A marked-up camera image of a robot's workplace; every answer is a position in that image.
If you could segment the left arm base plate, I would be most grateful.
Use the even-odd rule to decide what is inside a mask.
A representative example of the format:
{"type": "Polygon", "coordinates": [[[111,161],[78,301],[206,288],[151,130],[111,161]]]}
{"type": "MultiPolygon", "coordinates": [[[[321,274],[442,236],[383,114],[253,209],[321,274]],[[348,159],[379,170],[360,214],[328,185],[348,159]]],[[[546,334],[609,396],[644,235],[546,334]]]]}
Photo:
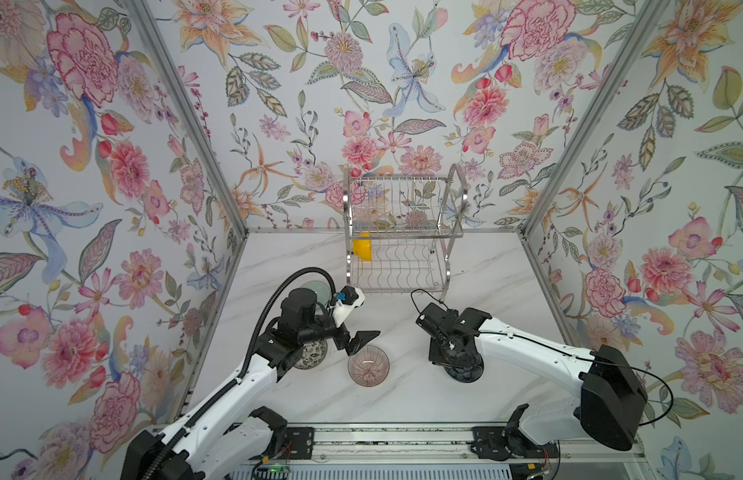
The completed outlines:
{"type": "Polygon", "coordinates": [[[311,460],[315,444],[313,427],[283,427],[271,437],[267,457],[272,460],[311,460]]]}

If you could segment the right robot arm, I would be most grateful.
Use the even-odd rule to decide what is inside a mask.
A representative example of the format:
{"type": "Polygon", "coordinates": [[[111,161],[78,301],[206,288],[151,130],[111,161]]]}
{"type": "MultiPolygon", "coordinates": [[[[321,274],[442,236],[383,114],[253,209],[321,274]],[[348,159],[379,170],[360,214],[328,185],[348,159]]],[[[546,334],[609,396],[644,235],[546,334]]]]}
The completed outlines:
{"type": "Polygon", "coordinates": [[[527,457],[569,439],[590,439],[615,451],[633,448],[647,392],[619,350],[558,344],[475,308],[457,312],[431,303],[415,323],[431,338],[429,362],[457,382],[479,380],[485,359],[495,358],[567,392],[565,399],[517,406],[501,432],[483,440],[501,458],[527,457]]]}

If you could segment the dark blue patterned bowl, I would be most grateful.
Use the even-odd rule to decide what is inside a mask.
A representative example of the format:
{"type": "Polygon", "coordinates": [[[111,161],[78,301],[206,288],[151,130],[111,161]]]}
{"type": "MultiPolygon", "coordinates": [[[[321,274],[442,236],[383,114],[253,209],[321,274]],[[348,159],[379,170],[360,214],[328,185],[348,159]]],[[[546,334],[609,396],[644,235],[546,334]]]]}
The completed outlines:
{"type": "Polygon", "coordinates": [[[485,362],[480,355],[465,354],[457,356],[443,366],[447,375],[459,383],[475,383],[485,371],[485,362]]]}

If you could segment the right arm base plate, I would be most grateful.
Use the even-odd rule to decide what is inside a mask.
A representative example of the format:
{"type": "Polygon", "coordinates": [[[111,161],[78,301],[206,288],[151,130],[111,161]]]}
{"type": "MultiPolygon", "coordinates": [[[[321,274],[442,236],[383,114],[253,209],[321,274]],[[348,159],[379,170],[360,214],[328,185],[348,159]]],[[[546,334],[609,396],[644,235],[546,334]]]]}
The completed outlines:
{"type": "Polygon", "coordinates": [[[527,439],[517,428],[505,426],[477,426],[471,429],[473,441],[469,450],[479,459],[505,461],[509,459],[549,460],[559,458],[555,442],[537,445],[527,439]]]}

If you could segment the steel two-tier dish rack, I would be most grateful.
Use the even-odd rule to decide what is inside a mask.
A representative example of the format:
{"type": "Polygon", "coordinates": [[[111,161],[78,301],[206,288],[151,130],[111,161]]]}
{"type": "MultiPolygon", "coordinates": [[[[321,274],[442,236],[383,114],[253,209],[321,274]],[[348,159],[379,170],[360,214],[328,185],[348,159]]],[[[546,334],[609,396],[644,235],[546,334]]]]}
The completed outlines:
{"type": "Polygon", "coordinates": [[[345,174],[341,187],[346,283],[367,294],[423,290],[445,300],[469,200],[461,166],[445,176],[345,174]],[[371,262],[352,251],[362,232],[370,234],[371,262]]]}

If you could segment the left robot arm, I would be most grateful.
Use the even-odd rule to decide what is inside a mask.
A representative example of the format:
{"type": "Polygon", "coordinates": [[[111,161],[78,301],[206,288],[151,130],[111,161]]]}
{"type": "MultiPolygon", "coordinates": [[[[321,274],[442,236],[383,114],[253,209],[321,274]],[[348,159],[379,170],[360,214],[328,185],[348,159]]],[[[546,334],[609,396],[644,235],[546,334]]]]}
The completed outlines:
{"type": "Polygon", "coordinates": [[[361,290],[346,286],[325,304],[309,288],[292,290],[280,314],[253,342],[248,356],[203,402],[159,434],[138,434],[127,447],[123,479],[222,479],[249,460],[263,465],[285,454],[288,422],[258,398],[275,388],[306,346],[332,340],[347,355],[377,338],[350,334],[344,322],[363,306],[361,290]]]}

